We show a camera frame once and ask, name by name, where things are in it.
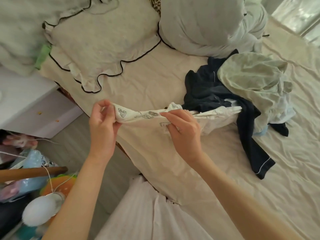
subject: bed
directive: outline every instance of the bed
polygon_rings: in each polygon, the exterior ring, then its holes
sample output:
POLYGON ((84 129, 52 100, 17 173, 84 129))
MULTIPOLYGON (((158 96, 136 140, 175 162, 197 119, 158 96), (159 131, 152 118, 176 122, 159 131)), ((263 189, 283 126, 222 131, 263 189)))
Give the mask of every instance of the bed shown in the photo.
MULTIPOLYGON (((276 164, 263 180, 251 171, 237 126, 230 124, 201 138, 204 151, 256 200, 274 211, 303 239, 320 239, 320 52, 270 19, 263 53, 289 63, 296 115, 287 122, 289 136, 269 129, 255 137, 276 164)), ((40 73, 66 89, 87 115, 101 99, 135 111, 183 104, 184 78, 206 64, 160 43, 141 59, 127 64, 117 77, 107 77, 101 92, 85 93, 69 72, 49 57, 40 73)), ((242 239, 200 176, 175 152, 168 135, 156 129, 122 126, 117 141, 149 183, 192 216, 213 239, 242 239)))

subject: leopard print fabric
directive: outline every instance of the leopard print fabric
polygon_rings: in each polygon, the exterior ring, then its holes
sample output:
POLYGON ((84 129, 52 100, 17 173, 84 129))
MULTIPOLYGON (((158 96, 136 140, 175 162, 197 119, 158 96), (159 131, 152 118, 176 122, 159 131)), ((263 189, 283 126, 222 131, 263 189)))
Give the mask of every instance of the leopard print fabric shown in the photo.
POLYGON ((151 6, 156 10, 160 17, 161 17, 161 0, 149 0, 151 3, 151 6))

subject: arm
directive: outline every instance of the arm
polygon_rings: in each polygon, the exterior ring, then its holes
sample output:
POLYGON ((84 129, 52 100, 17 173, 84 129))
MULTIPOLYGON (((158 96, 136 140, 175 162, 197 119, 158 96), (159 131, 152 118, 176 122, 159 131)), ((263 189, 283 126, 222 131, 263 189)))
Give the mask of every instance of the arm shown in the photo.
POLYGON ((244 239, 301 240, 290 227, 243 191, 202 152, 200 125, 188 111, 171 110, 161 115, 171 122, 168 129, 179 155, 208 184, 244 239))
POLYGON ((85 240, 106 165, 113 155, 120 123, 108 100, 96 103, 90 117, 91 147, 77 180, 43 240, 85 240))

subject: white nightstand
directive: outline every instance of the white nightstand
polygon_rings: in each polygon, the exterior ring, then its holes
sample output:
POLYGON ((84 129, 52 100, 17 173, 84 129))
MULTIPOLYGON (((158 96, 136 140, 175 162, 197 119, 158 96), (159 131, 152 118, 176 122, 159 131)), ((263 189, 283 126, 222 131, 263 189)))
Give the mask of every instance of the white nightstand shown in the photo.
POLYGON ((0 67, 0 129, 52 138, 83 111, 35 72, 22 77, 0 67))

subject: white pillow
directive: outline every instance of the white pillow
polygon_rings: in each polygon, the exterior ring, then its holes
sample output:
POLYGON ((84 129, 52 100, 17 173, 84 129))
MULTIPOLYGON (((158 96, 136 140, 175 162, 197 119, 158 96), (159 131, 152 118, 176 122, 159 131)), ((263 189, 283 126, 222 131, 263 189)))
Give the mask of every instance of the white pillow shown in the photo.
POLYGON ((71 12, 58 25, 44 22, 48 40, 64 53, 51 54, 52 58, 64 56, 60 67, 70 70, 91 93, 101 90, 104 76, 121 74, 126 62, 139 59, 160 42, 159 15, 149 0, 102 2, 90 2, 90 8, 71 12))

